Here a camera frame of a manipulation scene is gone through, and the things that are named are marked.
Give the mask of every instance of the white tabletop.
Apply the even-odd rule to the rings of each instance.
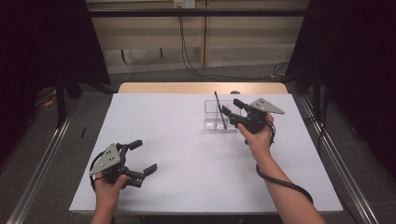
[[[272,154],[286,175],[305,188],[320,212],[342,206],[290,94],[229,95],[245,103],[259,97],[286,111],[274,114]],[[158,170],[142,188],[120,193],[118,212],[131,214],[267,214],[276,208],[256,174],[244,137],[237,131],[206,130],[205,100],[214,94],[114,94],[101,132],[79,184],[70,211],[93,213],[95,195],[89,180],[93,158],[110,143],[143,140],[126,154],[131,170],[142,172],[153,163]]]

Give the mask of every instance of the silver mounting plate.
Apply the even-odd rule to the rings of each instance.
[[[270,112],[270,113],[275,113],[275,114],[285,114],[284,110],[279,109],[275,105],[269,103],[268,101],[259,98],[256,101],[252,102],[250,104],[251,107],[258,109],[262,112]]]
[[[99,161],[90,170],[90,175],[96,175],[119,162],[121,162],[119,152],[117,151],[116,145],[112,143],[108,146]]]

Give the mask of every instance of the hand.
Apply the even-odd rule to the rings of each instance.
[[[266,119],[274,123],[274,117],[267,112]],[[266,125],[259,133],[253,134],[243,125],[238,124],[238,129],[247,139],[254,160],[258,161],[264,157],[271,157],[271,129]]]
[[[116,183],[107,183],[100,172],[95,176],[96,208],[92,223],[109,223],[119,202],[120,190],[128,176],[120,175]]]

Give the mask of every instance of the person's right hand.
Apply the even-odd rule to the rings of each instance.
[[[266,119],[274,123],[274,117],[267,112]],[[271,157],[271,129],[266,125],[259,133],[251,133],[243,124],[238,124],[238,129],[247,139],[254,160]]]

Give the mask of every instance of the gray carpet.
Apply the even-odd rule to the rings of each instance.
[[[221,81],[274,81],[241,79],[240,77],[262,78],[273,74],[273,66],[236,66],[196,69],[200,74],[228,77],[212,77]],[[207,77],[193,75],[186,71],[169,70],[112,75],[109,88],[117,90],[126,81],[213,81]],[[80,99],[67,99],[67,107],[77,104],[70,125],[39,191],[35,196],[24,223],[89,223],[91,217],[73,214],[68,211],[78,187],[79,180],[91,155],[96,137],[99,134],[111,95],[105,95],[88,85],[81,84],[84,94]],[[296,93],[294,83],[288,83],[289,92]],[[299,95],[294,94],[297,106]],[[307,118],[301,109],[302,117]],[[32,122],[21,141],[3,164],[0,176],[0,223],[6,223],[12,209],[17,204],[35,168],[39,164],[55,131],[57,122],[56,104],[35,110]],[[327,110],[327,131],[330,133],[349,171],[361,187],[362,193],[373,207],[379,223],[393,223],[396,220],[396,181],[372,156],[364,139],[355,135],[352,124],[343,115],[337,104],[330,101]],[[318,135],[310,124],[307,125],[316,144]],[[328,223],[363,223],[359,212],[323,146],[320,155],[331,181],[345,202],[347,210],[341,213],[323,215]],[[117,223],[140,223],[134,216],[117,215]],[[145,223],[237,223],[241,217],[146,217]],[[279,223],[277,216],[245,217],[244,223]]]

